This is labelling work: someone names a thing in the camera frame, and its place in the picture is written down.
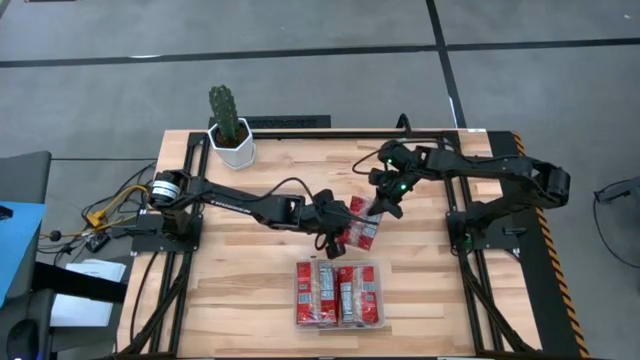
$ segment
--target red snack package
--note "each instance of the red snack package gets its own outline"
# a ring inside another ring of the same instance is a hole
[[[379,322],[375,272],[371,265],[338,269],[341,321],[343,324],[375,325]]]
[[[367,216],[369,208],[373,205],[372,200],[368,200],[359,196],[351,197],[351,204],[349,210],[352,214],[359,216],[367,221],[380,223],[382,214]],[[362,250],[369,251],[373,244],[373,239],[378,231],[378,225],[365,224],[361,221],[351,220],[349,229],[347,229],[340,237],[338,241],[344,244],[357,247]]]
[[[297,263],[296,323],[300,326],[338,324],[335,273],[330,262]]]

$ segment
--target white paper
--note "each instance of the white paper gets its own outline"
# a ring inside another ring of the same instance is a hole
[[[126,266],[119,263],[88,259],[79,264],[67,264],[66,269],[77,273],[119,282]],[[99,327],[109,325],[112,303],[76,296],[56,295],[51,310],[51,326]]]

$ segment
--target wooden table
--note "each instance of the wooden table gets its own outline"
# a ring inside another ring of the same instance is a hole
[[[157,171],[183,166],[189,131],[167,131]],[[459,132],[467,155],[491,155],[486,132]],[[373,196],[366,176],[351,165],[384,140],[256,140],[255,164],[235,172],[211,151],[206,177],[213,182],[261,194],[282,179],[297,176],[312,192],[332,189],[348,204],[352,195]],[[377,160],[362,164],[381,167]],[[474,200],[501,195],[494,180],[469,179]],[[304,195],[289,183],[281,193]],[[370,331],[306,331],[294,328],[293,273],[298,258],[323,252],[313,235],[272,231],[251,217],[207,207],[200,249],[188,285],[179,356],[429,356],[470,355],[473,341],[457,259],[449,253],[443,182],[421,181],[402,202],[400,220],[386,214],[370,253],[349,250],[341,259],[377,259],[381,265],[387,322]],[[519,263],[502,250],[486,251],[495,302],[530,345],[540,348]],[[142,290],[136,333],[155,309],[164,254],[158,255]],[[129,343],[132,308],[150,254],[136,257],[120,327],[120,349]],[[490,348],[486,315],[485,347]],[[169,309],[160,349],[166,349],[173,309]]]

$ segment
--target potted cactus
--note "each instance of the potted cactus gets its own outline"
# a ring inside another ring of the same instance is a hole
[[[209,103],[216,124],[209,129],[209,140],[222,161],[234,170],[253,164],[255,144],[247,120],[238,118],[236,103],[231,90],[214,86],[209,91]]]

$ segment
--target white hexagonal pot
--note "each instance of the white hexagonal pot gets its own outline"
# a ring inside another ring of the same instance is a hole
[[[247,120],[244,118],[238,118],[238,121],[244,124],[247,128],[247,132],[249,136],[242,142],[242,144],[238,145],[236,148],[223,148],[218,147],[216,142],[214,141],[214,134],[216,129],[218,128],[218,124],[213,125],[211,129],[209,129],[209,141],[211,141],[211,146],[218,153],[218,156],[222,158],[222,161],[228,167],[233,170],[244,169],[253,164],[253,160],[256,157],[256,144],[253,142],[253,134],[251,133],[251,129],[249,128],[249,124],[247,124]]]

